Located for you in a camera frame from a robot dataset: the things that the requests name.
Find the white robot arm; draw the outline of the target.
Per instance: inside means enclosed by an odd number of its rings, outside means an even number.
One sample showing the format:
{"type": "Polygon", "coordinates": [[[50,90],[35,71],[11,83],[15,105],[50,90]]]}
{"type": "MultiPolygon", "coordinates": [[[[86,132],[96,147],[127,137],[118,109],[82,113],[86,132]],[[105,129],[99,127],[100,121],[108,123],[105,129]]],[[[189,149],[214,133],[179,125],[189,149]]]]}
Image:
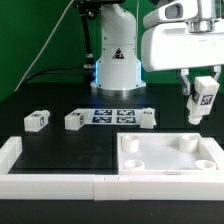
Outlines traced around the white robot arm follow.
{"type": "Polygon", "coordinates": [[[191,68],[224,65],[221,0],[157,0],[143,18],[146,31],[136,52],[137,22],[119,5],[101,7],[102,53],[91,86],[104,93],[127,94],[146,86],[141,72],[175,70],[183,93],[191,93],[191,68]]]}

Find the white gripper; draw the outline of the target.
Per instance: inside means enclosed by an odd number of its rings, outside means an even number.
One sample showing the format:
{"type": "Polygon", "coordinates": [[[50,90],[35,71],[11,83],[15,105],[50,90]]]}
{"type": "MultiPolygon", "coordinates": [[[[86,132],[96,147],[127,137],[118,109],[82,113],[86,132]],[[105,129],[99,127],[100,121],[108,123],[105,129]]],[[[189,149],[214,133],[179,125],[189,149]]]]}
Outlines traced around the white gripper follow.
{"type": "Polygon", "coordinates": [[[224,64],[224,22],[217,22],[208,33],[189,33],[187,24],[166,23],[147,30],[141,44],[142,66],[147,72],[177,70],[177,78],[185,96],[191,94],[189,70],[209,67],[217,81],[224,64]]]}

